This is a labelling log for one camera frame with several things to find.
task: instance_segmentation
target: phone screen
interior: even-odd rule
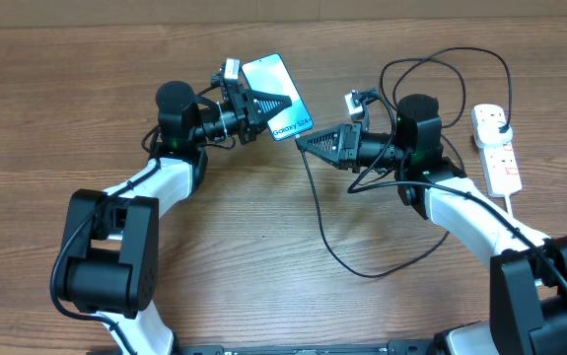
[[[314,127],[310,113],[287,72],[283,59],[270,54],[242,66],[250,88],[274,95],[286,95],[292,99],[292,106],[285,108],[267,122],[274,140],[282,140]]]

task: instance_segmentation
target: white power strip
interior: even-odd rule
[[[483,136],[483,133],[493,137],[499,134],[498,125],[502,120],[506,123],[504,111],[495,105],[478,105],[471,111],[474,138]],[[506,141],[506,137],[499,137],[500,141]],[[480,148],[480,162],[487,182],[487,192],[491,197],[504,197],[507,212],[513,216],[509,196],[522,189],[518,162],[511,142]]]

